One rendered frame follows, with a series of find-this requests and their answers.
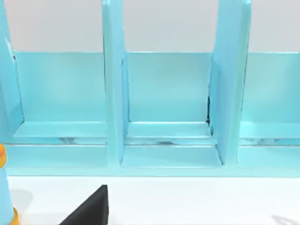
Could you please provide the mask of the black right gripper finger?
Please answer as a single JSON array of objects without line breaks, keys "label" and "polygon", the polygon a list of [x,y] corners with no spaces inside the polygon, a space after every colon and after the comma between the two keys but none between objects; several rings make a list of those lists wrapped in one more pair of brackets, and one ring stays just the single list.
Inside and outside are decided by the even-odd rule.
[{"label": "black right gripper finger", "polygon": [[59,225],[108,225],[108,186],[101,185]]}]

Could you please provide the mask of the blue and orange bottle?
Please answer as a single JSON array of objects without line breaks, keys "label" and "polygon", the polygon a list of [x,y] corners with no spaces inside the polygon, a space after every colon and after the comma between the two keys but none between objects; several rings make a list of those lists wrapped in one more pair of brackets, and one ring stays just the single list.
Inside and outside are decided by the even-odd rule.
[{"label": "blue and orange bottle", "polygon": [[5,164],[7,155],[4,145],[0,144],[0,225],[20,225],[19,215],[12,205]]}]

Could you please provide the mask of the light blue rack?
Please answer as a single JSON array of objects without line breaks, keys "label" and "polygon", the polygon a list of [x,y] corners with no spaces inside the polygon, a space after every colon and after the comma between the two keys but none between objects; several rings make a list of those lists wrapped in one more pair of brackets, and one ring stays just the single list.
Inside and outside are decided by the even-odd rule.
[{"label": "light blue rack", "polygon": [[300,178],[300,52],[250,52],[253,0],[218,0],[212,52],[132,52],[100,0],[102,52],[16,51],[0,0],[10,176]]}]

